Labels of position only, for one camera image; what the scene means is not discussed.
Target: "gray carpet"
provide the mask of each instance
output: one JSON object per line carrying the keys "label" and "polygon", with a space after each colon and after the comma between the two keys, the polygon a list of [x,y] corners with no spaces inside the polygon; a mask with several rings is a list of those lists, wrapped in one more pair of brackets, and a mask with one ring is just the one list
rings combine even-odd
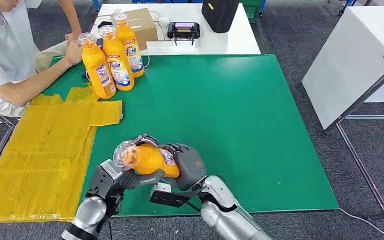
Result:
{"label": "gray carpet", "polygon": [[[65,18],[58,6],[50,0],[43,2],[39,9],[29,11],[34,39],[40,49],[62,41],[63,34],[70,31],[62,24]],[[92,3],[75,2],[82,28],[87,31],[94,22]],[[301,84],[335,27],[340,8],[335,0],[330,4],[325,0],[268,0],[264,16],[252,29],[261,52],[277,56],[339,205],[363,216],[377,213],[380,208],[339,133],[334,130],[326,134],[322,130]],[[384,104],[364,104],[357,111],[384,114]],[[384,197],[384,121],[345,120],[342,125]],[[256,214],[253,217],[275,240],[384,240],[383,234],[341,212]],[[115,240],[220,239],[199,217],[115,218],[111,224]],[[384,229],[384,221],[376,224]],[[0,224],[0,240],[56,239],[65,225],[64,222]],[[101,239],[109,239],[107,226],[102,230]]]}

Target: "robot finger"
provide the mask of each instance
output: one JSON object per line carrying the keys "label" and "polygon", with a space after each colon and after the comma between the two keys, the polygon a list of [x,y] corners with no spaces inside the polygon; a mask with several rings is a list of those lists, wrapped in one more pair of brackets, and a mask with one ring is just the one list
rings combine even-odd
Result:
{"label": "robot finger", "polygon": [[171,145],[175,146],[176,148],[176,151],[178,152],[184,152],[184,151],[187,151],[189,150],[189,147],[184,145],[184,144],[180,144],[180,143],[171,143]]}
{"label": "robot finger", "polygon": [[162,145],[161,147],[173,155],[176,153],[176,147],[171,144]]}
{"label": "robot finger", "polygon": [[164,171],[158,169],[151,174],[136,175],[132,181],[126,186],[127,189],[135,189],[137,187],[156,184],[164,176]]}
{"label": "robot finger", "polygon": [[176,178],[172,178],[172,177],[162,177],[161,178],[161,182],[165,183],[165,184],[169,184],[173,187],[176,187],[176,188],[179,188],[179,185],[177,183],[177,180]]}
{"label": "robot finger", "polygon": [[158,140],[155,137],[148,135],[146,133],[138,135],[132,140],[132,142],[137,146],[140,146],[142,144],[150,144],[155,148],[160,147],[160,143],[158,142]]}

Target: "handheld device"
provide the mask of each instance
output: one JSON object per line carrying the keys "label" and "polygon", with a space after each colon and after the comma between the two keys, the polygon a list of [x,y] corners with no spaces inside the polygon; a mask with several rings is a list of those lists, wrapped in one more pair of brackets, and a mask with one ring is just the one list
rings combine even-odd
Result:
{"label": "handheld device", "polygon": [[197,22],[174,21],[168,24],[167,37],[174,38],[174,42],[177,38],[184,38],[191,40],[194,45],[194,39],[199,39],[200,36],[200,25]]}

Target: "green crate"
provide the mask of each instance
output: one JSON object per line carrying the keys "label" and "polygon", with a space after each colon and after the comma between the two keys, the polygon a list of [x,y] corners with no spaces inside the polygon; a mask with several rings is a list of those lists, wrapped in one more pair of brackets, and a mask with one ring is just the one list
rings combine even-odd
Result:
{"label": "green crate", "polygon": [[260,6],[243,5],[243,8],[245,9],[249,23],[255,24],[259,15]]}
{"label": "green crate", "polygon": [[254,6],[254,7],[260,7],[262,0],[241,0],[240,1],[243,5],[248,6]]}

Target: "yellow plastic sheet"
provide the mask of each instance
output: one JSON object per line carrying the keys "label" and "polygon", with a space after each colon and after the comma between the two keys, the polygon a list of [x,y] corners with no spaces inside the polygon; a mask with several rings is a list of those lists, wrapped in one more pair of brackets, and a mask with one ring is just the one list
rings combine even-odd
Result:
{"label": "yellow plastic sheet", "polygon": [[0,157],[0,223],[69,221],[76,213],[96,127],[119,123],[121,101],[90,87],[31,101]]}

